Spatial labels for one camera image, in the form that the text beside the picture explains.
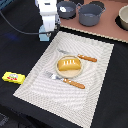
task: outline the black cable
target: black cable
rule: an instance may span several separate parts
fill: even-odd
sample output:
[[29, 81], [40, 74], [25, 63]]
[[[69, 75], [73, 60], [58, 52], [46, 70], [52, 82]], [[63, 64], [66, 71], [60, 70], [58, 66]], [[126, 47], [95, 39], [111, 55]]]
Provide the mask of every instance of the black cable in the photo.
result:
[[4, 15], [2, 14], [2, 12], [0, 11], [0, 15], [3, 17], [3, 19], [13, 28], [15, 29], [16, 31], [22, 33], [22, 34], [27, 34], [27, 35], [39, 35], [39, 34], [49, 34], [49, 33], [55, 33], [57, 31], [50, 31], [50, 32], [41, 32], [41, 33], [26, 33], [26, 32], [23, 32], [23, 31], [20, 31], [18, 29], [16, 29], [13, 25], [10, 24], [10, 22], [4, 17]]

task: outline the gray pan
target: gray pan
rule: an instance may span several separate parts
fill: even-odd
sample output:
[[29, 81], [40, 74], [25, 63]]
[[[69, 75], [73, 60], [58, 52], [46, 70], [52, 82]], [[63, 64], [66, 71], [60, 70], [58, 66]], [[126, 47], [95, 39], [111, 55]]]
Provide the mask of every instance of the gray pan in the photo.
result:
[[76, 4], [72, 1], [61, 1], [57, 4], [57, 12], [59, 17], [68, 19], [76, 14]]
[[101, 14], [106, 10], [95, 4], [81, 5], [79, 9], [79, 22], [85, 26], [94, 26], [99, 23]]

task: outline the wooden handle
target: wooden handle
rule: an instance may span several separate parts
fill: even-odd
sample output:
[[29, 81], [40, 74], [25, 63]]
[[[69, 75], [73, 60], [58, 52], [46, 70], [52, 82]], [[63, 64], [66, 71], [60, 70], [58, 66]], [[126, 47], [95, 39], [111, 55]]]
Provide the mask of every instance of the wooden handle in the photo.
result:
[[78, 57], [81, 58], [81, 59], [84, 59], [84, 60], [89, 60], [89, 61], [92, 61], [92, 62], [97, 62], [97, 59], [95, 59], [95, 58], [91, 58], [91, 57], [87, 57], [87, 56], [83, 56], [83, 55], [79, 55], [79, 54], [78, 54]]
[[70, 84], [70, 85], [73, 85], [73, 86], [76, 86], [76, 87], [81, 88], [81, 89], [85, 88], [85, 86], [83, 84], [80, 84], [80, 83], [77, 83], [77, 82], [74, 82], [74, 81], [71, 81], [68, 79], [64, 79], [63, 82]]

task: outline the woven placemat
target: woven placemat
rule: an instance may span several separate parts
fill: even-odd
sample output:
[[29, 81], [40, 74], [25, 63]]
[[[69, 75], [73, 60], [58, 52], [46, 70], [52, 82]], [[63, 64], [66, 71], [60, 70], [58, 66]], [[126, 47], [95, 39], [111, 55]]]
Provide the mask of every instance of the woven placemat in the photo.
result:
[[[14, 96], [83, 128], [90, 128], [113, 46], [60, 31]], [[82, 60], [83, 72], [72, 79], [84, 84], [85, 89], [45, 76], [44, 70], [57, 74], [55, 62], [63, 56], [57, 48], [97, 58], [96, 63]]]

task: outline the yellow object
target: yellow object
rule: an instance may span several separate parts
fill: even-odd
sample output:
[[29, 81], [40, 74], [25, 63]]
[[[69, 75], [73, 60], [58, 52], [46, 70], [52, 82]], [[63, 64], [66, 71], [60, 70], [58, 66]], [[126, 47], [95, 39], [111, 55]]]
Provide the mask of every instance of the yellow object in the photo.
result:
[[16, 74], [12, 72], [6, 72], [4, 76], [2, 77], [4, 81], [23, 84], [25, 80], [25, 75]]
[[78, 70], [81, 69], [81, 64], [79, 59], [65, 59], [58, 61], [58, 69], [59, 71], [66, 70]]

